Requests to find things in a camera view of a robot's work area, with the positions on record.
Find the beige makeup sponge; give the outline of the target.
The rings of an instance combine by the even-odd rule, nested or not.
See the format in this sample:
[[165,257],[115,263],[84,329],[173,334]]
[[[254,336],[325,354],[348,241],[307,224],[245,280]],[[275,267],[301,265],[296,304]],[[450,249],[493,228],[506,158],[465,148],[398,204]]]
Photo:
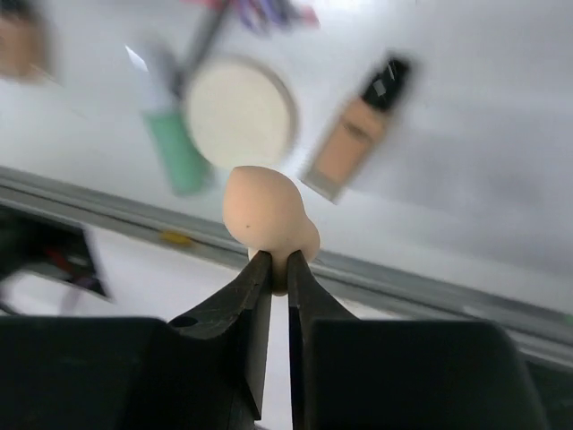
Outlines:
[[234,168],[223,197],[223,221],[229,234],[248,249],[272,257],[273,289],[287,294],[287,259],[300,251],[307,262],[317,256],[321,239],[293,181],[264,167]]

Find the BB cream bottle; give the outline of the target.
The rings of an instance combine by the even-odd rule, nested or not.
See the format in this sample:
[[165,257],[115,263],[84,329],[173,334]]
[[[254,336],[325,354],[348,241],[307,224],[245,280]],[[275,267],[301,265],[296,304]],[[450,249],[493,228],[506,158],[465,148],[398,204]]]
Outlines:
[[36,81],[50,74],[49,35],[38,1],[1,1],[1,78]]

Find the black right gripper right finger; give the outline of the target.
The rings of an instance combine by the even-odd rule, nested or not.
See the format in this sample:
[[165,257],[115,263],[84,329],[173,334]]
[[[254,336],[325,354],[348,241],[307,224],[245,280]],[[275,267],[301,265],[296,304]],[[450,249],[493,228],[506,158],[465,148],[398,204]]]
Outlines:
[[301,252],[287,261],[296,429],[545,429],[514,342],[490,322],[362,320]]

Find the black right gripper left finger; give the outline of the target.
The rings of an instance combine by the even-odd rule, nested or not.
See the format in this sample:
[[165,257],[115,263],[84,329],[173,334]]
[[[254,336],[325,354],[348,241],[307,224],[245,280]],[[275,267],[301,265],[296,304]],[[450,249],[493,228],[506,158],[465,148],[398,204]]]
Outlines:
[[8,316],[4,429],[249,429],[261,416],[269,254],[169,322]]

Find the green bottle white cap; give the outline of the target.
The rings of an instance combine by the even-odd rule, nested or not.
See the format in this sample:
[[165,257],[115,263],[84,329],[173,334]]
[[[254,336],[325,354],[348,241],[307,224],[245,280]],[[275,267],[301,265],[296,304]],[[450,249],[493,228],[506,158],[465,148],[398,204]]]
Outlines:
[[179,95],[179,67],[158,42],[124,46],[141,94],[141,116],[155,143],[167,180],[176,195],[198,193],[210,173],[208,162],[192,142],[184,123]]

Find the purple eyelash curler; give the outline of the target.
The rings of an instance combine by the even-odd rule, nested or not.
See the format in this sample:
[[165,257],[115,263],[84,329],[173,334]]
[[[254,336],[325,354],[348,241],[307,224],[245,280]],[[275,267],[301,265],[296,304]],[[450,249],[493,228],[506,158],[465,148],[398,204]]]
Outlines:
[[286,0],[235,0],[232,4],[241,23],[254,31],[268,25],[286,26],[292,6]]

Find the beige square foundation bottle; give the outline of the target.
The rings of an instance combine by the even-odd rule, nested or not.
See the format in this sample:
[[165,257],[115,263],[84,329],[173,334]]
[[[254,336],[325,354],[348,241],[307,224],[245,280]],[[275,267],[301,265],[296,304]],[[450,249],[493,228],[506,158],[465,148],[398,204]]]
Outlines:
[[304,185],[330,202],[339,198],[388,134],[414,70],[413,58],[391,53],[363,79],[302,173]]

